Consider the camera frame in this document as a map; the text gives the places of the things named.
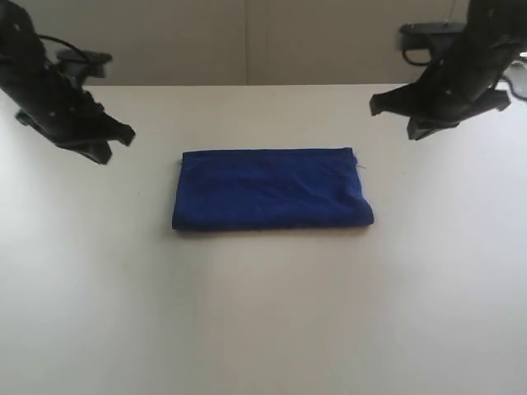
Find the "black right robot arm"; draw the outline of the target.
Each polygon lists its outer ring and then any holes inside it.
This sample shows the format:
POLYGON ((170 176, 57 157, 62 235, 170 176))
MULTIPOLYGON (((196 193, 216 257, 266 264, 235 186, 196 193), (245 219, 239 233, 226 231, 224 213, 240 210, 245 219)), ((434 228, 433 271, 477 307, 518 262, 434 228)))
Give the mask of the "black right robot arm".
POLYGON ((407 117, 408 137, 419 141, 510 105, 497 84, 526 50, 526 3, 471 1, 464 23, 404 24, 398 37, 402 55, 427 50, 430 59, 416 81, 373 95, 370 111, 407 117))

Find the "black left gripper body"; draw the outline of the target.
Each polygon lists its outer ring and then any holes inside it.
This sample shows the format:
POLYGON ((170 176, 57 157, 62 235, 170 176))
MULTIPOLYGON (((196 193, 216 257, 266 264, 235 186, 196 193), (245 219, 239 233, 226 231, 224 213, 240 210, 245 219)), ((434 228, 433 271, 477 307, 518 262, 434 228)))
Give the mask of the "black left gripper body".
POLYGON ((52 67, 15 83, 15 119, 66 151, 108 151, 110 116, 52 67))

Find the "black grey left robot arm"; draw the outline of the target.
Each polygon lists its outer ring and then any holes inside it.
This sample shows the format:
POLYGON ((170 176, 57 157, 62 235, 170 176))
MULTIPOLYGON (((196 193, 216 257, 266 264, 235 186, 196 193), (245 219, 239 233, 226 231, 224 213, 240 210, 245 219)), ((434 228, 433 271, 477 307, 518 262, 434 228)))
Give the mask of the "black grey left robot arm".
POLYGON ((25 8, 1 3, 1 89, 19 107, 16 120, 56 147, 99 165, 110 161, 110 142, 130 146, 134 130, 105 112, 83 87, 90 77, 105 77, 108 53, 81 50, 63 41, 52 62, 25 8))

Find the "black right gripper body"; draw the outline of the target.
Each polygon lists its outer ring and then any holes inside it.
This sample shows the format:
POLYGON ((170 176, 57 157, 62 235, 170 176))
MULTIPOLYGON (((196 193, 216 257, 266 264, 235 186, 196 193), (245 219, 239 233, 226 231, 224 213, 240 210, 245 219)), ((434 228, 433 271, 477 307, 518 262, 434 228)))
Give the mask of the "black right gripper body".
POLYGON ((457 40, 412 84, 410 128, 455 128, 491 110, 506 109, 509 95, 496 88, 513 60, 510 44, 457 40))

